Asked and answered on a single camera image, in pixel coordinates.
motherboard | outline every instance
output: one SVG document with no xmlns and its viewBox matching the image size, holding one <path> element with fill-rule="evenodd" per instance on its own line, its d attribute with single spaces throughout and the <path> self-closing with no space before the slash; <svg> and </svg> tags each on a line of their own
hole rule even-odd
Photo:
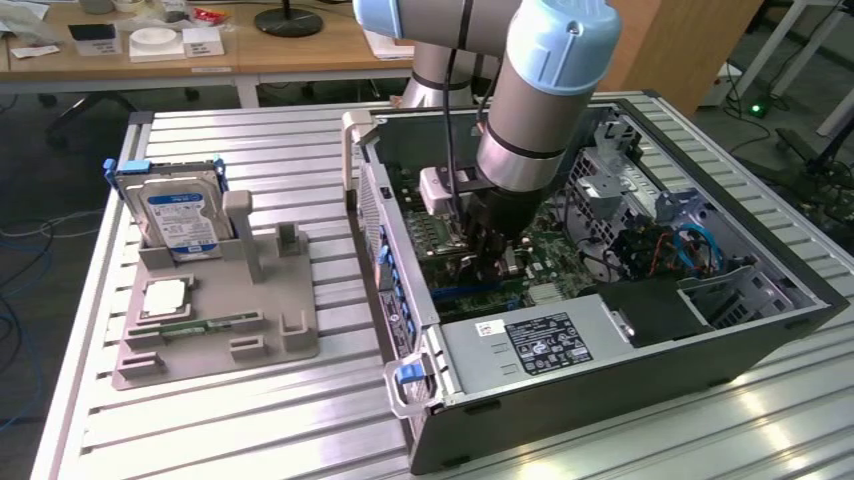
<svg viewBox="0 0 854 480">
<path fill-rule="evenodd" d="M 396 170 L 395 196 L 407 233 L 443 323 L 575 298 L 596 281 L 583 254 L 568 240 L 554 204 L 544 202 L 514 252 L 519 271 L 495 282 L 464 285 L 460 265 L 470 250 L 450 215 L 430 215 L 418 191 L 418 173 Z"/>
</svg>

aluminum workbench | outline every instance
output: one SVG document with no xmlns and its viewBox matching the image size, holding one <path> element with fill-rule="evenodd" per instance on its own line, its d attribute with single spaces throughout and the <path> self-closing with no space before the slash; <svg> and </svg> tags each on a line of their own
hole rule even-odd
<svg viewBox="0 0 854 480">
<path fill-rule="evenodd" d="M 661 99 L 625 97 L 849 298 L 854 260 Z M 123 159 L 226 160 L 256 229 L 299 221 L 311 239 L 320 355 L 116 391 L 111 372 L 139 231 L 109 197 L 33 478 L 404 479 L 379 347 L 342 200 L 340 117 L 383 104 L 156 114 Z M 670 187 L 679 170 L 650 144 Z M 423 478 L 769 478 L 854 473 L 854 310 L 730 384 Z"/>
</svg>

power supply label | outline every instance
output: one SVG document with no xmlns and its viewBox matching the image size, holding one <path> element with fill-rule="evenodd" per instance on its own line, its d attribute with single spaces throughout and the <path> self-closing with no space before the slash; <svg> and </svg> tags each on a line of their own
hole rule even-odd
<svg viewBox="0 0 854 480">
<path fill-rule="evenodd" d="M 507 336 L 531 375 L 590 362 L 592 355 L 566 313 L 504 326 Z"/>
</svg>

hard drive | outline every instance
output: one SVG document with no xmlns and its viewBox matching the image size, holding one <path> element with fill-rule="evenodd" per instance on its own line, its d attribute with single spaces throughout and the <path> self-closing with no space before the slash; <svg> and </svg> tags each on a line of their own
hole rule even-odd
<svg viewBox="0 0 854 480">
<path fill-rule="evenodd" d="M 223 211 L 222 160 L 179 165 L 129 161 L 104 164 L 139 224 L 147 248 L 165 247 L 177 262 L 218 258 L 219 243 L 234 238 Z"/>
</svg>

chair wheel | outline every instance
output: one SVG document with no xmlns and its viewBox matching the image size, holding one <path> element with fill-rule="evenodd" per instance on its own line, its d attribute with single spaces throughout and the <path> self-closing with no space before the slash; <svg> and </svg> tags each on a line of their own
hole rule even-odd
<svg viewBox="0 0 854 480">
<path fill-rule="evenodd" d="M 195 102 L 200 97 L 202 95 L 199 94 L 199 90 L 196 90 L 195 88 L 184 89 L 184 98 L 188 102 Z"/>
<path fill-rule="evenodd" d="M 68 148 L 68 139 L 60 135 L 48 135 L 47 143 L 51 148 L 64 150 Z"/>
<path fill-rule="evenodd" d="M 39 94 L 39 103 L 45 108 L 56 106 L 56 95 Z"/>
</svg>

